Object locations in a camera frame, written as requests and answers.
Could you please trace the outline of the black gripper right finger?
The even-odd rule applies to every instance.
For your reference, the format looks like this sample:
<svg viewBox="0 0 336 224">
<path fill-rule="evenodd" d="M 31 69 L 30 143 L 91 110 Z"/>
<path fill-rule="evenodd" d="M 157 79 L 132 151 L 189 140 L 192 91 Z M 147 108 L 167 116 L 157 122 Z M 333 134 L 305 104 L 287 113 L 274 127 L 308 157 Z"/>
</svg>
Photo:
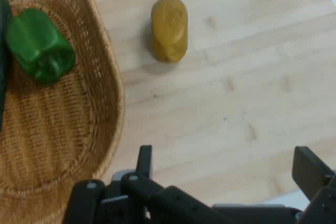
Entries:
<svg viewBox="0 0 336 224">
<path fill-rule="evenodd" d="M 292 178 L 309 200 L 297 223 L 335 223 L 335 171 L 310 148 L 297 146 Z"/>
</svg>

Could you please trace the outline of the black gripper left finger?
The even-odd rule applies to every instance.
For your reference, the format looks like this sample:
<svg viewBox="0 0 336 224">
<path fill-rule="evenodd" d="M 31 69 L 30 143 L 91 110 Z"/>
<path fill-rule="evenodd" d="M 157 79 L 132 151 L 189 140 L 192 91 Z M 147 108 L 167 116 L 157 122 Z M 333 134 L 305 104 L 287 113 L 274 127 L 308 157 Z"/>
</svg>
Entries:
<svg viewBox="0 0 336 224">
<path fill-rule="evenodd" d="M 175 186 L 150 177 L 152 146 L 142 145 L 136 169 L 105 185 L 77 182 L 63 223 L 225 223 L 225 217 Z"/>
</svg>

